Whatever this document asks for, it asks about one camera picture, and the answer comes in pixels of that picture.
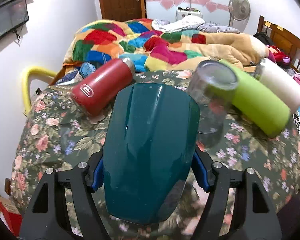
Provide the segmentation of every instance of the red thermos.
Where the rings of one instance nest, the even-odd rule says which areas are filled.
[[[120,90],[131,83],[135,71],[129,58],[112,59],[76,85],[71,97],[88,114],[97,116]]]

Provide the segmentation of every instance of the colorful blanket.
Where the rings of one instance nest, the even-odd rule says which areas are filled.
[[[186,30],[163,33],[153,30],[152,20],[127,22],[99,20],[79,29],[64,66],[83,62],[102,65],[113,58],[129,57],[137,72],[195,69],[202,60],[224,58],[243,69],[268,57],[268,48],[248,34],[204,33]]]

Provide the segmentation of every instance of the black bag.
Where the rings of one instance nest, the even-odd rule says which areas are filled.
[[[253,35],[253,37],[256,37],[258,40],[260,40],[265,45],[274,46],[273,41],[264,32],[258,32],[255,35]]]

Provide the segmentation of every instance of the wooden bed frame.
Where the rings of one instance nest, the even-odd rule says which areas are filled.
[[[276,24],[265,21],[263,16],[259,18],[257,32],[267,33],[274,45],[290,57],[290,67],[300,73],[300,39],[298,37]]]

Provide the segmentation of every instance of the floral bedsheet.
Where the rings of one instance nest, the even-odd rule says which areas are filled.
[[[137,73],[135,82],[156,82],[186,91],[192,71]],[[12,167],[12,196],[25,211],[39,180],[48,167],[71,169],[98,152],[104,144],[113,102],[95,120],[90,120],[69,97],[72,86],[50,86],[36,100],[17,148]],[[279,211],[300,188],[300,143],[290,120],[286,129],[269,139],[237,109],[228,113],[223,130],[214,138],[199,135],[198,146],[214,161],[229,168],[252,167]],[[127,223],[106,209],[103,187],[94,195],[100,217],[113,239],[189,239],[205,207],[207,193],[200,188],[192,170],[181,200],[168,220],[149,227]],[[229,191],[228,205],[220,234],[230,226],[235,191]],[[80,233],[71,197],[66,190],[68,213],[73,231]]]

